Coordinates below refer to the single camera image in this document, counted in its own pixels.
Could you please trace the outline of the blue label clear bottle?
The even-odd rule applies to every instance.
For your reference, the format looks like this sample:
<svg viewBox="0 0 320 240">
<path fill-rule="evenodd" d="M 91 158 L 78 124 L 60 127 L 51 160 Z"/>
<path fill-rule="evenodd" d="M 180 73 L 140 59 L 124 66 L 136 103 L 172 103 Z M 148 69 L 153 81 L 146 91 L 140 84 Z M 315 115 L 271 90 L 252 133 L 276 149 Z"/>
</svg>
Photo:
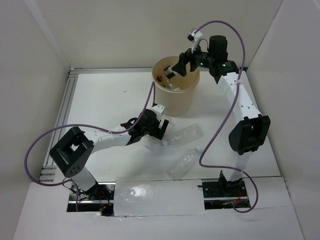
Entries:
<svg viewBox="0 0 320 240">
<path fill-rule="evenodd" d="M 165 146 L 165 142 L 153 136 L 148 136 L 145 140 L 144 146 L 150 151 L 157 151 Z"/>
</svg>

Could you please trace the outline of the black label small bottle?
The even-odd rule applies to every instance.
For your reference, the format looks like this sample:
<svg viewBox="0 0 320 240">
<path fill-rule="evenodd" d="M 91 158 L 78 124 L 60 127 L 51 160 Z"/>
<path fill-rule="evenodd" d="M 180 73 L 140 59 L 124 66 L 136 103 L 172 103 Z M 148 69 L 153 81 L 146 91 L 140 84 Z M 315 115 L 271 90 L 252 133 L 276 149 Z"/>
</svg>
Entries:
<svg viewBox="0 0 320 240">
<path fill-rule="evenodd" d="M 167 66 L 163 69 L 161 73 L 158 74 L 156 77 L 156 80 L 159 83 L 167 82 L 170 79 L 174 78 L 176 76 L 175 72 L 172 70 L 171 66 Z"/>
</svg>

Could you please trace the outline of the red cap red label bottle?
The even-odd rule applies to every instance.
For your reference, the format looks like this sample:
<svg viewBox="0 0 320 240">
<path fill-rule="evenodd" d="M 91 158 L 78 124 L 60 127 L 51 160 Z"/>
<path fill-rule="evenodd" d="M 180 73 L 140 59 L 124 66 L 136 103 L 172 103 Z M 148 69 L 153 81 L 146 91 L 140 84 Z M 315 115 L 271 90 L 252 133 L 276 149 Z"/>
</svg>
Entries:
<svg viewBox="0 0 320 240">
<path fill-rule="evenodd" d="M 160 85 L 167 89 L 167 90 L 171 90 L 171 91 L 179 91 L 180 88 L 178 87 L 177 84 L 171 82 L 170 80 L 163 80 Z"/>
</svg>

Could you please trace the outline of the clear bottle white cap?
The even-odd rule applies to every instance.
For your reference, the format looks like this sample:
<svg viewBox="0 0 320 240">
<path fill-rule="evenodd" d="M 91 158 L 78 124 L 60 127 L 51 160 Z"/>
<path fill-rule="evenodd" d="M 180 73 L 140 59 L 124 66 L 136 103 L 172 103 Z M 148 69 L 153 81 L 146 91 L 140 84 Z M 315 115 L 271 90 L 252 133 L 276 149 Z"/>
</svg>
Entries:
<svg viewBox="0 0 320 240">
<path fill-rule="evenodd" d="M 187 150 L 168 166 L 166 174 L 171 180 L 182 179 L 199 160 L 201 153 L 198 148 Z"/>
<path fill-rule="evenodd" d="M 203 136 L 202 129 L 199 124 L 195 123 L 183 129 L 169 133 L 161 140 L 164 147 L 181 147 L 190 142 L 200 139 Z"/>
</svg>

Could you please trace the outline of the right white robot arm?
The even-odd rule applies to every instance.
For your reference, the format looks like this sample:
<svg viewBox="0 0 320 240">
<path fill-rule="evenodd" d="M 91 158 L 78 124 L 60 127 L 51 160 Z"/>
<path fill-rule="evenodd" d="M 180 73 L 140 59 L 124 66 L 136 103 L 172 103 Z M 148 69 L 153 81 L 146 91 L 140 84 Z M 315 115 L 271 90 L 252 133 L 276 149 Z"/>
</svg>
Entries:
<svg viewBox="0 0 320 240">
<path fill-rule="evenodd" d="M 236 63 L 228 60 L 226 37 L 211 36 L 206 51 L 202 51 L 199 46 L 201 38 L 195 33 L 188 35 L 192 47 L 179 55 L 175 65 L 166 67 L 164 75 L 168 79 L 175 76 L 185 77 L 187 66 L 190 66 L 191 72 L 198 67 L 206 68 L 231 104 L 236 125 L 229 133 L 228 142 L 235 152 L 235 157 L 227 168 L 221 170 L 218 179 L 220 194 L 230 196 L 241 185 L 243 170 L 252 153 L 264 144 L 271 120 L 255 107 L 241 81 L 241 73 Z"/>
</svg>

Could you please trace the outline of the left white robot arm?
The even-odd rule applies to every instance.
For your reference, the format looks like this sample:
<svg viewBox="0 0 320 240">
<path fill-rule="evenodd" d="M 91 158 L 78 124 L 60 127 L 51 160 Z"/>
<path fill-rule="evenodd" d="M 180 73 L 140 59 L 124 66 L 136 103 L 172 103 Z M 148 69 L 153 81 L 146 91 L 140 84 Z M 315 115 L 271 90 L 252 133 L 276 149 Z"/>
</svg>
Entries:
<svg viewBox="0 0 320 240">
<path fill-rule="evenodd" d="M 162 121 L 166 107 L 155 104 L 143 111 L 140 118 L 131 118 L 110 131 L 84 132 L 78 126 L 70 128 L 49 151 L 49 155 L 66 178 L 72 179 L 88 200 L 97 197 L 98 182 L 85 167 L 89 156 L 112 147 L 135 144 L 149 135 L 162 140 L 169 121 Z"/>
</svg>

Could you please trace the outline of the beige round plastic bin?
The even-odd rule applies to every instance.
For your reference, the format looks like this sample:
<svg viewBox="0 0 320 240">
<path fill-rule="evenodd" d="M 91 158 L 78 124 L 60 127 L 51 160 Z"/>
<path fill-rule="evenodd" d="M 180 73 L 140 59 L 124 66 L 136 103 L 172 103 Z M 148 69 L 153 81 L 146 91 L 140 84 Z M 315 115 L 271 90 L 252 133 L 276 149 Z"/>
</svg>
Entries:
<svg viewBox="0 0 320 240">
<path fill-rule="evenodd" d="M 173 66 L 178 62 L 177 56 L 168 56 L 159 60 L 152 69 L 152 77 L 155 82 L 155 102 L 165 106 L 165 114 L 169 116 L 178 116 L 189 110 L 191 107 L 196 87 L 200 81 L 200 71 L 196 69 L 190 72 L 190 65 L 186 65 L 186 76 L 182 77 L 176 74 L 170 79 L 171 82 L 177 84 L 180 90 L 168 90 L 160 85 L 156 80 L 167 66 Z"/>
</svg>

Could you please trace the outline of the white taped cover sheet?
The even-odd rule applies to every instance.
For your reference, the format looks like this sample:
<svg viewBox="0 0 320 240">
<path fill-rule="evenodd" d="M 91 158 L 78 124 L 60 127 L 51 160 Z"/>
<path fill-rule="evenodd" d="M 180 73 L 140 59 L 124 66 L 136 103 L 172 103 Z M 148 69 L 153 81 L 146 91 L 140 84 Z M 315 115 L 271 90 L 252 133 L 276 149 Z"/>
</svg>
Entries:
<svg viewBox="0 0 320 240">
<path fill-rule="evenodd" d="M 117 217 L 193 216 L 206 212 L 201 180 L 118 181 Z"/>
</svg>

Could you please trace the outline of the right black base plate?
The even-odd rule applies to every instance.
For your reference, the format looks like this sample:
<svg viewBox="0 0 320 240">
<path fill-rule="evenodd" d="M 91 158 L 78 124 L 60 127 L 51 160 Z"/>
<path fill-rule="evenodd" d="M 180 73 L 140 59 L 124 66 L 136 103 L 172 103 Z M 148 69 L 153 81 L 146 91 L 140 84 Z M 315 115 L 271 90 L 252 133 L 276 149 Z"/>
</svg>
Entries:
<svg viewBox="0 0 320 240">
<path fill-rule="evenodd" d="M 204 209 L 236 209 L 250 208 L 246 185 L 242 179 L 235 182 L 228 189 L 222 189 L 218 180 L 203 180 L 198 188 L 202 189 Z"/>
</svg>

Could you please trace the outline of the left metal base mount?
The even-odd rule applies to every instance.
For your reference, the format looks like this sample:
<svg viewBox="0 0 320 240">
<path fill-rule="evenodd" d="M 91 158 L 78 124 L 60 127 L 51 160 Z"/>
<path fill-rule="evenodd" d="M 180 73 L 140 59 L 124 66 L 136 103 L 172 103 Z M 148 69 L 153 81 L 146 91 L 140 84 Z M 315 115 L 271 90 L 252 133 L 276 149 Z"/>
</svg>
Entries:
<svg viewBox="0 0 320 240">
<path fill-rule="evenodd" d="M 97 190 L 90 194 L 77 190 L 74 183 L 64 187 L 69 190 L 66 208 L 68 213 L 96 212 L 104 217 L 114 216 L 115 182 L 99 182 Z"/>
</svg>

